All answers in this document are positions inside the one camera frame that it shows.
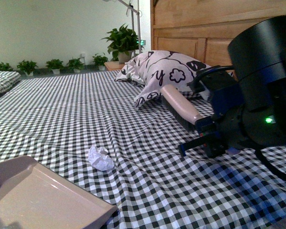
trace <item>black cable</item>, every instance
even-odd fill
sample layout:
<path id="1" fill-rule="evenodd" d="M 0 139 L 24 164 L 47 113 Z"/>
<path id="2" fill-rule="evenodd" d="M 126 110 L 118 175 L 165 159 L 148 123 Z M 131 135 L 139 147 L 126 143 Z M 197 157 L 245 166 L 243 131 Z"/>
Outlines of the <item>black cable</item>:
<path id="1" fill-rule="evenodd" d="M 262 151 L 257 149 L 255 152 L 256 157 L 262 162 L 264 166 L 266 166 L 270 172 L 274 175 L 278 176 L 283 181 L 286 181 L 286 173 L 281 172 L 276 167 L 274 167 L 270 162 L 266 159 L 266 157 L 262 154 Z"/>
<path id="2" fill-rule="evenodd" d="M 201 79 L 204 76 L 209 75 L 211 73 L 220 72 L 220 71 L 227 71 L 227 70 L 234 70 L 234 67 L 232 65 L 228 65 L 228 66 L 219 66 L 218 65 L 218 66 L 214 66 L 212 68 L 202 70 L 203 72 L 197 74 L 197 76 L 194 78 L 193 88 L 196 88 L 198 82 L 201 81 Z"/>

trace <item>white pillow with black print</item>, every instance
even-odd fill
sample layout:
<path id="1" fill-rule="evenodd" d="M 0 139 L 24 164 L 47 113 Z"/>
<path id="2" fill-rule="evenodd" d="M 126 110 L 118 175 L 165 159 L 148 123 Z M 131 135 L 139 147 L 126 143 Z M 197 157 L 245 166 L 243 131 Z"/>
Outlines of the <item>white pillow with black print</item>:
<path id="1" fill-rule="evenodd" d="M 149 51 L 131 59 L 116 76 L 115 81 L 136 81 L 145 84 L 144 89 L 134 98 L 134 107 L 139 108 L 146 101 L 160 95 L 163 86 L 171 84 L 180 92 L 190 92 L 187 84 L 194 80 L 196 72 L 209 68 L 187 55 L 170 51 Z M 207 100 L 209 91 L 200 95 Z"/>

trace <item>white tissue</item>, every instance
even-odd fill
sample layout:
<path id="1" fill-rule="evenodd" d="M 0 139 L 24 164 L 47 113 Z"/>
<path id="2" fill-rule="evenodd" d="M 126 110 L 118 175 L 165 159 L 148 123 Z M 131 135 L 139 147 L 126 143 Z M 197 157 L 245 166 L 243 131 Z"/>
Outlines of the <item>white tissue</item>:
<path id="1" fill-rule="evenodd" d="M 107 155 L 108 150 L 104 147 L 97 148 L 92 146 L 89 149 L 88 161 L 91 163 L 93 168 L 100 171 L 106 171 L 114 167 L 113 160 Z"/>

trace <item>black and white gingham sheet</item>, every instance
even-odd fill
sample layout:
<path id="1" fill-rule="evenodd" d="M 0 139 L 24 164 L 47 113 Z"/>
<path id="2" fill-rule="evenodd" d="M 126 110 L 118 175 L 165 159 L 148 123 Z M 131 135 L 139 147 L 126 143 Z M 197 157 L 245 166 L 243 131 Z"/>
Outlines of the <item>black and white gingham sheet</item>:
<path id="1" fill-rule="evenodd" d="M 21 81 L 0 98 L 0 162 L 29 155 L 74 184 L 117 205 L 104 228 L 266 228 L 286 217 L 286 183 L 246 150 L 208 159 L 201 147 L 181 157 L 187 133 L 156 98 L 139 110 L 142 88 L 115 72 Z M 202 115 L 211 107 L 193 102 Z M 115 163 L 101 172 L 92 145 Z M 265 151 L 286 171 L 286 147 Z"/>
<path id="2" fill-rule="evenodd" d="M 8 91 L 19 80 L 18 72 L 2 72 L 0 71 L 0 96 Z"/>

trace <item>dustpan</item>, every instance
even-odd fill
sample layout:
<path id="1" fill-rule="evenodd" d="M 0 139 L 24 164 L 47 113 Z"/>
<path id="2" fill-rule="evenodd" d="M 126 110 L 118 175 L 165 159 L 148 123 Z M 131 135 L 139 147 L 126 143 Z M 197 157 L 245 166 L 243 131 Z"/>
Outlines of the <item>dustpan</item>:
<path id="1" fill-rule="evenodd" d="M 32 157 L 0 163 L 0 229 L 97 229 L 116 210 Z"/>

